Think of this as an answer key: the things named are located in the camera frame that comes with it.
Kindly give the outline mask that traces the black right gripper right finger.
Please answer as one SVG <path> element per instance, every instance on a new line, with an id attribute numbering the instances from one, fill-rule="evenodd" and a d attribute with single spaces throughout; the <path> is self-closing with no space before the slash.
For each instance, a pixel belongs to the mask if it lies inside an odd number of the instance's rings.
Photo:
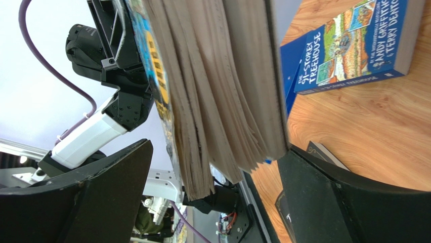
<path id="1" fill-rule="evenodd" d="M 379 182 L 304 150 L 332 185 L 352 242 L 430 242 L 430 192 Z"/>

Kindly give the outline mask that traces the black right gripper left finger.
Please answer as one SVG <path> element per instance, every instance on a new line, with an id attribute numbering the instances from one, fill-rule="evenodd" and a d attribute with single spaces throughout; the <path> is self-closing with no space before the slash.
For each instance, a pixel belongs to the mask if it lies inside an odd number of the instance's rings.
<path id="1" fill-rule="evenodd" d="M 142 139 L 29 187 L 1 189 L 1 242 L 129 242 L 152 155 Z"/>

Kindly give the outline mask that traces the light blue treehouse book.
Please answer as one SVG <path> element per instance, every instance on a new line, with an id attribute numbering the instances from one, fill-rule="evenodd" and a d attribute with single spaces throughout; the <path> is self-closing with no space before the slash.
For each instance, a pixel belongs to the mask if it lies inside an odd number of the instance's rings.
<path id="1" fill-rule="evenodd" d="M 289 147 L 274 1 L 127 1 L 171 163 L 189 200 Z"/>

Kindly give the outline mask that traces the dark three days book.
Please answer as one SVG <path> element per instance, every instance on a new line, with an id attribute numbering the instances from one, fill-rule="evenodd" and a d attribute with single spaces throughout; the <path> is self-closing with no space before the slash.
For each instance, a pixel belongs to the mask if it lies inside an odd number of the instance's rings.
<path id="1" fill-rule="evenodd" d="M 276 206 L 292 242 L 352 242 L 330 180 L 293 146 L 278 168 L 283 191 Z"/>

